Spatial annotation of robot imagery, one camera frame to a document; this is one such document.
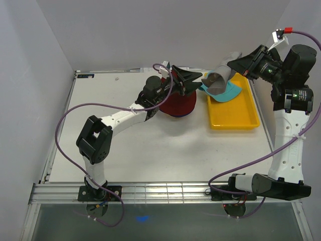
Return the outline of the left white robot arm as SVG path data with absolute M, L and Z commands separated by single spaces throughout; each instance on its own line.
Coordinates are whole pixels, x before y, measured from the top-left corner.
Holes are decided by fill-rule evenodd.
M 162 64 L 159 73 L 161 77 L 154 75 L 146 80 L 136 101 L 128 110 L 100 118 L 92 115 L 84 124 L 76 146 L 85 162 L 85 186 L 94 200 L 99 201 L 106 196 L 108 182 L 103 164 L 113 137 L 135 124 L 151 119 L 158 112 L 159 104 L 166 103 L 170 96 L 194 96 L 202 85 L 197 81 L 202 73 L 183 70 L 175 65 Z

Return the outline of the grey cap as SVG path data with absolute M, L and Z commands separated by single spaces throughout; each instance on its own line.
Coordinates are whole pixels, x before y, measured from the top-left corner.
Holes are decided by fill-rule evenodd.
M 202 83 L 207 87 L 210 94 L 218 95 L 226 91 L 228 81 L 235 75 L 236 71 L 232 70 L 227 63 L 229 61 L 241 58 L 242 52 L 231 52 L 224 57 L 218 66 L 210 71 L 206 77 L 202 78 Z

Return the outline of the blue bucket hat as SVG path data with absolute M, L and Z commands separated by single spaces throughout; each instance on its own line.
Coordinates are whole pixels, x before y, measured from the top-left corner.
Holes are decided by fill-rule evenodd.
M 185 113 L 185 114 L 171 114 L 172 117 L 175 117 L 175 118 L 182 118 L 182 117 L 185 117 L 185 116 L 188 116 L 190 113 Z

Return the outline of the dark red bucket hat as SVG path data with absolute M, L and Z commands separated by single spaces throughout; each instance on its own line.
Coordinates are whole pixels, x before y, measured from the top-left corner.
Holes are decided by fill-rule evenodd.
M 190 96 L 181 96 L 179 94 L 170 95 L 159 110 L 168 115 L 191 113 L 196 105 L 197 95 L 194 91 Z

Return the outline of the teal hat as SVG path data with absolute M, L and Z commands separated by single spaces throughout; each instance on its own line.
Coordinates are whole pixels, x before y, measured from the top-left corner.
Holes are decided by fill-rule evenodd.
M 203 91 L 206 93 L 206 95 L 212 97 L 217 102 L 228 102 L 236 98 L 242 91 L 242 88 L 233 84 L 230 80 L 227 81 L 226 89 L 221 94 L 211 94 L 208 91 L 208 87 L 206 87 L 204 84 L 202 84 L 198 90 Z

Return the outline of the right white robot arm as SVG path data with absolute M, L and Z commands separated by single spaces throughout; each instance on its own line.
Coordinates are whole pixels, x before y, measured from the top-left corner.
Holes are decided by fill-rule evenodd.
M 273 155 L 266 175 L 234 174 L 226 188 L 227 195 L 239 199 L 244 193 L 281 200 L 310 196 L 311 187 L 304 184 L 300 136 L 313 108 L 313 91 L 306 85 L 316 62 L 317 51 L 307 45 L 293 45 L 281 60 L 276 49 L 260 45 L 251 54 L 229 61 L 228 67 L 250 80 L 261 78 L 272 85 L 271 99 L 275 117 L 275 149 L 295 138 L 289 147 Z

